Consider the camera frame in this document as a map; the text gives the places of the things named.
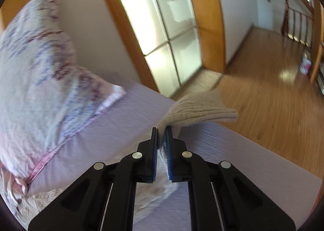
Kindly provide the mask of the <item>beige knit sweater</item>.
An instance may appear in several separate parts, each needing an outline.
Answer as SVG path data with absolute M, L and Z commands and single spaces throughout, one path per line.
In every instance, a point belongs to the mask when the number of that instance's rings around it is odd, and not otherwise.
M 178 137 L 183 127 L 209 121 L 231 122 L 237 117 L 237 111 L 226 108 L 216 90 L 188 94 L 171 106 L 165 116 L 155 125 L 159 136 L 157 179 L 152 184 L 137 185 L 133 218 L 135 223 L 150 215 L 178 189 L 178 184 L 172 183 L 167 173 L 165 129 L 170 126 L 173 136 Z

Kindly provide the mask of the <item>pink floral pillow right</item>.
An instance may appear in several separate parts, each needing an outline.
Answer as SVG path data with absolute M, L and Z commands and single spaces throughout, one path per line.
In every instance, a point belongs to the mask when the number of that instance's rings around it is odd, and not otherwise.
M 31 0 L 1 36 L 1 165 L 20 185 L 125 95 L 77 64 L 59 0 Z

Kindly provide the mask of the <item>frosted glass sliding door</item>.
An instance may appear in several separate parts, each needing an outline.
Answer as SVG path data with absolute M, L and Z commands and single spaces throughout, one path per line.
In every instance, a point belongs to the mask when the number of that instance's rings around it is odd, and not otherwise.
M 226 69 L 220 0 L 105 0 L 143 85 L 170 97 Z

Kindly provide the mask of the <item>wooden stair railing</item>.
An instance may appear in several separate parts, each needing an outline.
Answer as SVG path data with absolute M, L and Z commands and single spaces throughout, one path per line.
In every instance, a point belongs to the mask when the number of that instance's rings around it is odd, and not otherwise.
M 287 9 L 289 11 L 289 21 L 286 23 L 286 36 L 311 48 L 314 36 L 314 0 L 296 1 L 305 7 L 305 11 L 289 5 Z

